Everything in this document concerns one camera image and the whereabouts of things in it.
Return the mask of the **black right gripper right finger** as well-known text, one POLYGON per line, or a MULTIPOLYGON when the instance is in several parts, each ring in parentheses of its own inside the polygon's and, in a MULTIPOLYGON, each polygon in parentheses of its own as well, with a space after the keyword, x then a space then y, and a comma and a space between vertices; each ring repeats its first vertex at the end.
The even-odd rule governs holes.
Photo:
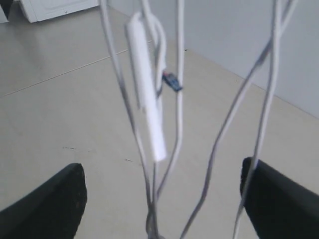
POLYGON ((260 160, 244 209, 260 239, 317 239, 319 196, 260 160))

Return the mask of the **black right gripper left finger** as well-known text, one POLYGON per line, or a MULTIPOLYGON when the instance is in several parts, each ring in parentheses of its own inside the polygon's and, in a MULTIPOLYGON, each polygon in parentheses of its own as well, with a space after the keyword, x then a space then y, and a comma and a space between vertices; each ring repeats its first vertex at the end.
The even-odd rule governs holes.
POLYGON ((71 163, 0 212, 2 239, 73 239, 87 204, 84 168, 71 163))

